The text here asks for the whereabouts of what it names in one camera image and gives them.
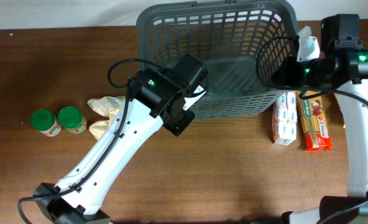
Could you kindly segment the white tissue pack bundle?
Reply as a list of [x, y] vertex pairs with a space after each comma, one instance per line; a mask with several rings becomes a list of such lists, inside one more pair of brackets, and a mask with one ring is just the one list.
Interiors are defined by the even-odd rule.
[[273, 104], [272, 116], [273, 142], [288, 146], [297, 137], [296, 92], [289, 91], [282, 94]]

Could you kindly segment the grey plastic shopping basket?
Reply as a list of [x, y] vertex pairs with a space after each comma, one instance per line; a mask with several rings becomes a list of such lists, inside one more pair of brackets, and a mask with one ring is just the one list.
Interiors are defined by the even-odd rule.
[[282, 91], [267, 86], [299, 32], [285, 0], [157, 4], [136, 20], [140, 67], [173, 66], [184, 54], [208, 70], [206, 94], [191, 110], [197, 119], [264, 112]]

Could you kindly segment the orange spaghetti packet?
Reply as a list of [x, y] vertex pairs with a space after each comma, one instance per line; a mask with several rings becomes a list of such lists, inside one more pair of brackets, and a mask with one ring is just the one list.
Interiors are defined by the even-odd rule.
[[302, 100], [300, 94], [300, 91], [296, 94], [296, 103], [306, 141], [306, 151], [331, 151], [331, 135], [321, 96]]

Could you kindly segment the cream plastic food bag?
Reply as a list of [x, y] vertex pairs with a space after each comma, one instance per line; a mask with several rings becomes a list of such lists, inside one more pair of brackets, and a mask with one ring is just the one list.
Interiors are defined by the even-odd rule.
[[119, 110], [124, 105], [124, 100], [124, 96], [104, 96], [102, 98], [92, 98], [87, 101], [88, 106], [94, 112], [106, 117], [106, 120], [96, 121], [89, 127], [90, 133], [96, 140], [99, 140], [110, 127]]

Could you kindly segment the green lid jar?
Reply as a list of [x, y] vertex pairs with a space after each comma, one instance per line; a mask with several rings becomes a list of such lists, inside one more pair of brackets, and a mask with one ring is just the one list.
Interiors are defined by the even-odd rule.
[[54, 137], [62, 130], [55, 115], [47, 109], [35, 111], [31, 116], [31, 125], [47, 137]]
[[72, 134], [80, 134], [87, 128], [86, 118], [73, 106], [62, 108], [57, 118], [59, 123]]

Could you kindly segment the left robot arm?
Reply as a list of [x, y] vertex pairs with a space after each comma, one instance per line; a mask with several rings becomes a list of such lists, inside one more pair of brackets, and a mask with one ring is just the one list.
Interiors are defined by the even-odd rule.
[[206, 93], [204, 63], [185, 54], [172, 68], [155, 63], [130, 77], [124, 105], [88, 154], [56, 184], [42, 183], [34, 201], [52, 223], [110, 223], [101, 206], [111, 185], [148, 138], [161, 128], [179, 136], [196, 117], [190, 107]]

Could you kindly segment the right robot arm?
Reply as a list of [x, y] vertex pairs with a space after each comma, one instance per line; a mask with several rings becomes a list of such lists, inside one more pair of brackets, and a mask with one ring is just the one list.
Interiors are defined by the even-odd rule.
[[368, 223], [368, 49], [360, 38], [359, 16], [336, 14], [321, 22], [321, 43], [307, 30], [294, 38], [296, 57], [284, 59], [270, 84], [283, 90], [334, 93], [346, 132], [347, 194], [325, 196], [316, 208], [286, 212], [284, 223]]

